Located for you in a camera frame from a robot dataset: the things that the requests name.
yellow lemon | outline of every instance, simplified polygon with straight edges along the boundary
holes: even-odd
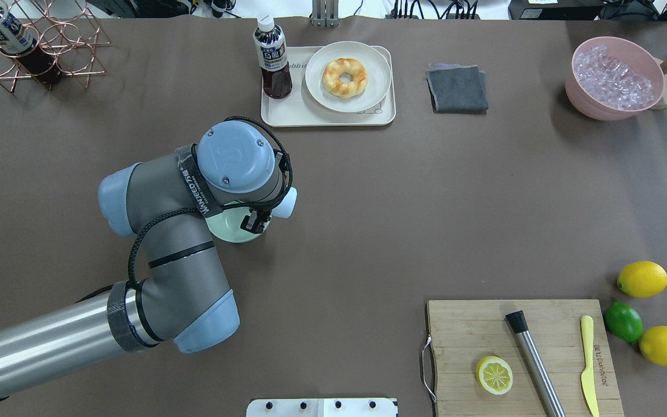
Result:
[[[637,341],[648,361],[667,367],[667,325],[651,327]]]
[[[477,382],[491,394],[502,396],[511,390],[514,375],[506,361],[497,356],[485,356],[475,367]]]
[[[665,290],[667,274],[659,264],[650,261],[633,262],[622,269],[617,287],[633,297],[652,297]]]

lemon slice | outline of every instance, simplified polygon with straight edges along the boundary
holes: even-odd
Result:
[[[497,356],[485,356],[475,367],[477,382],[491,394],[502,396],[511,390],[514,375],[506,361]]]

cutting board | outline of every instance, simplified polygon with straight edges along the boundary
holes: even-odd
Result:
[[[432,300],[427,304],[434,359],[437,417],[546,416],[505,315],[523,310],[529,332],[567,417],[591,412],[580,386],[585,367],[580,317],[593,317],[596,398],[601,417],[622,417],[622,401],[598,300]],[[508,393],[495,396],[475,379],[477,362],[503,358],[514,373]]]

butter knife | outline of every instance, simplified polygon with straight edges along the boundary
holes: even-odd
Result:
[[[593,382],[593,318],[590,315],[580,317],[580,336],[583,340],[585,369],[580,374],[580,386],[588,409],[593,417],[599,417],[599,404],[596,402],[596,383]]]

gray cloth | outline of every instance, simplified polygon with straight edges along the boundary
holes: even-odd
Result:
[[[426,71],[434,111],[460,112],[488,110],[485,72],[477,65],[437,64]]]

